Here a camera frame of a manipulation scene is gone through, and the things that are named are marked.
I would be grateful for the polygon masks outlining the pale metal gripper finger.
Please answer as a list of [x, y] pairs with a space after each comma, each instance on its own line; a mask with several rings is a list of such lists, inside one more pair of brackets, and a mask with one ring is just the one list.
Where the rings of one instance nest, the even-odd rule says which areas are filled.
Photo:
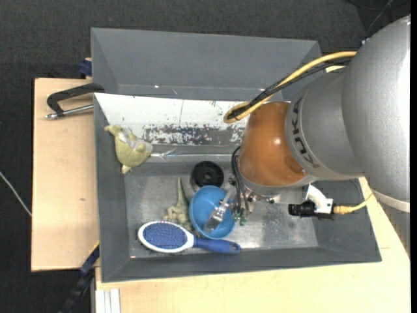
[[230, 222], [233, 220], [233, 215], [230, 210], [230, 204], [228, 202], [220, 202], [218, 206], [218, 219], [220, 222]]
[[203, 232], [211, 234], [223, 220], [223, 210], [220, 208], [214, 208], [209, 215], [205, 225], [203, 226]]

